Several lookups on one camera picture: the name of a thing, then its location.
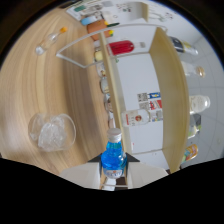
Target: bottle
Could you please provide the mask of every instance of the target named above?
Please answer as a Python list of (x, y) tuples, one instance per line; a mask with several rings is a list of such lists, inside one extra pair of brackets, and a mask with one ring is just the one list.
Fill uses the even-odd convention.
[(36, 47), (36, 53), (38, 55), (43, 54), (52, 44), (54, 44), (58, 36), (62, 33), (65, 33), (67, 31), (67, 27), (63, 27), (59, 30), (58, 33), (51, 33), (49, 34), (42, 42)]
[(108, 83), (107, 83), (107, 77), (102, 77), (101, 78), (100, 86), (101, 86), (101, 91), (104, 94), (109, 93), (109, 87), (108, 87)]
[(180, 41), (176, 37), (171, 36), (169, 36), (169, 38), (172, 41), (173, 46), (177, 52), (189, 53), (191, 55), (198, 55), (197, 49), (194, 46), (187, 43), (186, 41)]
[(121, 130), (110, 128), (107, 131), (107, 138), (106, 151), (101, 155), (103, 172), (108, 178), (118, 179), (123, 175), (127, 163), (127, 157), (121, 145)]
[(132, 52), (135, 48), (144, 48), (144, 42), (132, 43), (130, 40), (123, 40), (112, 42), (108, 44), (108, 51), (110, 55), (127, 54)]
[(123, 127), (143, 125), (150, 122), (150, 112), (145, 109), (129, 110), (121, 113)]
[(202, 95), (189, 96), (189, 102), (190, 114), (201, 113), (211, 105), (209, 97)]
[(94, 15), (82, 19), (81, 23), (83, 26), (86, 26), (101, 19), (102, 19), (102, 16), (99, 13), (94, 13)]
[(105, 109), (106, 109), (107, 112), (113, 113), (113, 108), (112, 108), (112, 104), (111, 104), (110, 98), (105, 103)]
[(195, 158), (198, 154), (198, 147), (196, 144), (190, 145), (185, 149), (185, 153), (182, 159), (182, 163)]
[(189, 63), (181, 61), (186, 76), (205, 77), (205, 71), (201, 66), (193, 66)]

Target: blue liquid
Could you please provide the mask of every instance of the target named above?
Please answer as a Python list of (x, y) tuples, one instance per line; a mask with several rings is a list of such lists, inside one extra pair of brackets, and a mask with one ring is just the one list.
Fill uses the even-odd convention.
[(105, 170), (122, 170), (123, 174), (127, 157), (122, 150), (121, 142), (108, 142), (106, 151), (101, 155), (101, 162)]

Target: ice cubes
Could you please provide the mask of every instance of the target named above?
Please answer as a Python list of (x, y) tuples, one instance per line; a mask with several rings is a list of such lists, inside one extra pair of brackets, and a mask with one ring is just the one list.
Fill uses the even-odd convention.
[(66, 138), (64, 120), (60, 116), (55, 116), (43, 125), (38, 138), (38, 146), (50, 152), (62, 148)]

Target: wooden table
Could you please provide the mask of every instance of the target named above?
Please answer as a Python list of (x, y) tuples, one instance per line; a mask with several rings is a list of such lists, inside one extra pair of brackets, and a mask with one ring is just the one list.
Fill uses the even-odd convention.
[[(68, 31), (43, 55), (35, 48), (48, 34)], [(55, 56), (67, 43), (87, 34), (86, 27), (54, 9), (36, 21), (13, 46), (0, 74), (0, 152), (3, 158), (37, 166), (55, 175), (81, 165), (105, 150), (108, 115), (96, 67), (81, 69)], [(64, 52), (88, 63), (91, 38)], [(67, 151), (45, 153), (29, 140), (28, 124), (36, 113), (68, 114), (76, 126), (76, 141)]]

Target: wooden surface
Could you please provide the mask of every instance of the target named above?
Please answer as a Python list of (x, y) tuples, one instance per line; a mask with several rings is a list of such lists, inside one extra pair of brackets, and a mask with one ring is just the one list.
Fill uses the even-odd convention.
[(149, 5), (146, 3), (141, 2), (142, 5), (142, 17), (145, 19), (146, 22), (149, 21)]
[[(63, 26), (68, 31), (47, 52), (37, 56), (36, 45)], [(55, 56), (57, 50), (86, 34), (86, 27), (65, 9), (54, 9), (29, 27), (15, 43), (0, 74), (3, 158), (59, 175), (63, 169), (84, 164), (105, 150), (108, 115), (96, 67), (81, 69)], [(92, 62), (93, 40), (88, 38), (63, 54), (86, 64)], [(29, 140), (28, 124), (36, 113), (68, 114), (77, 131), (73, 147), (52, 153), (35, 148)]]
[(189, 128), (189, 93), (178, 54), (161, 28), (149, 51), (157, 73), (163, 106), (163, 153), (170, 172), (179, 170)]
[(122, 126), (121, 112), (126, 110), (122, 86), (115, 58), (111, 58), (107, 52), (107, 41), (103, 33), (99, 34), (100, 47), (103, 54), (103, 62), (106, 70), (107, 82), (110, 92), (111, 104), (113, 108), (113, 116), (116, 128), (120, 128), (122, 132), (122, 147), (125, 152), (132, 154), (131, 140), (128, 129)]

